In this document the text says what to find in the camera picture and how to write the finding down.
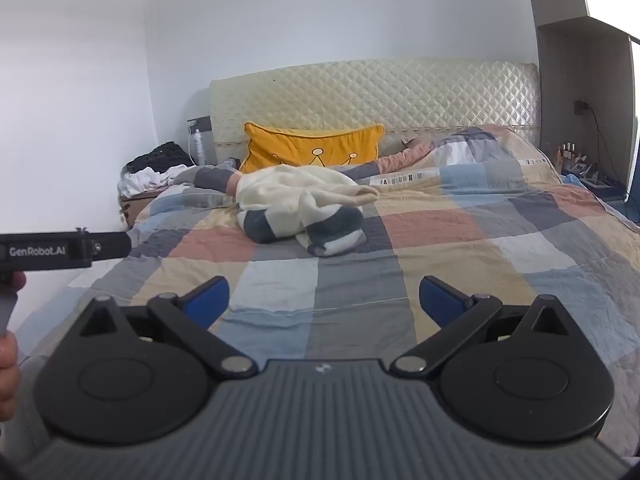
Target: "bed sheet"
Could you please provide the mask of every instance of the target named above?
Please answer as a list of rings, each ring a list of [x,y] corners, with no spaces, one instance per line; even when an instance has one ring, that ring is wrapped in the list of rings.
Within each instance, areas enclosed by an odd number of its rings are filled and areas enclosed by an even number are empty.
[[[381,191],[364,208],[367,241],[331,258],[312,257],[295,240],[255,244],[232,206],[158,202],[154,212],[152,203],[134,228],[130,256],[65,291],[65,319],[23,351],[50,353],[97,294],[143,304],[216,275],[228,279],[232,294],[210,330],[261,366],[270,358],[379,357],[388,364],[438,330],[418,301],[426,274],[511,304],[555,294],[614,378],[615,402],[600,438],[633,455],[638,229],[587,190],[562,184],[546,157],[504,128],[444,139],[413,167],[367,183]]]

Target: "metal screw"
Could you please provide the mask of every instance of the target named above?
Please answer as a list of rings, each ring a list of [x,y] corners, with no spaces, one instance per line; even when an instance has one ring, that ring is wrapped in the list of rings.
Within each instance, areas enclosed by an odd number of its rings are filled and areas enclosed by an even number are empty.
[[[220,365],[227,371],[233,374],[241,374],[251,369],[254,363],[248,357],[243,355],[232,355],[222,359]]]
[[[404,355],[396,359],[396,368],[408,374],[417,374],[427,367],[427,361],[415,355]]]

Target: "quilted headboard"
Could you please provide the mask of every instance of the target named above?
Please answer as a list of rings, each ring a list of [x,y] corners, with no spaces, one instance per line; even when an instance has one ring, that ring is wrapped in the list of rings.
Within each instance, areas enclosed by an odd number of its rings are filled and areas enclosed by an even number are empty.
[[[497,123],[540,142],[533,64],[469,59],[365,59],[291,66],[214,80],[218,159],[246,155],[242,126],[330,129],[383,123],[387,136]]]

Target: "yellow pillow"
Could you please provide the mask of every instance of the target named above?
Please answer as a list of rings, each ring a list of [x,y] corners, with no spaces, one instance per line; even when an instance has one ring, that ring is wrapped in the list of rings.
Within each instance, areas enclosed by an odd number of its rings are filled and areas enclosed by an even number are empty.
[[[382,124],[357,130],[287,130],[246,123],[249,155],[240,166],[243,173],[278,164],[290,166],[339,166],[363,164],[378,158]]]

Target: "cable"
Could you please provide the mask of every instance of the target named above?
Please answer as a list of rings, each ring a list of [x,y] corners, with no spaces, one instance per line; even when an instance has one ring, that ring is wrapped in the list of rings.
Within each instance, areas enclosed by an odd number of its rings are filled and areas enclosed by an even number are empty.
[[[191,156],[191,128],[189,127],[187,129],[187,131],[188,131],[188,134],[187,134],[187,153],[189,154],[189,158],[193,162],[193,165],[197,166],[196,161],[193,160],[193,157]]]
[[[616,167],[613,165],[613,161],[611,160],[611,154],[609,153],[609,147],[607,146],[607,141],[604,138],[604,135],[602,134],[602,132],[600,131],[600,125],[598,124],[598,118],[596,116],[596,112],[593,111],[593,108],[591,108],[590,106],[587,106],[587,110],[591,112],[591,114],[593,115],[593,121],[596,123],[596,130],[598,131],[598,135],[596,136],[597,139],[597,148],[596,148],[596,152],[598,154],[598,170],[602,171],[602,164],[600,162],[600,138],[602,137],[602,143],[604,144],[604,149],[607,152],[607,158],[609,159],[609,164],[611,165],[611,169],[613,170],[613,174],[616,176],[616,180],[618,181],[619,184],[622,184],[622,181],[620,180],[620,177],[618,176],[618,172],[616,171]],[[634,205],[636,206],[636,212],[638,213],[638,222],[640,222],[640,206],[638,205],[638,202],[636,202],[636,200],[631,196],[631,193],[627,192],[625,189],[625,196],[623,198],[623,203],[625,204],[625,216],[627,219],[631,220],[631,218],[629,218],[628,215],[628,211],[626,209],[626,199],[630,198],[631,202],[634,203]]]

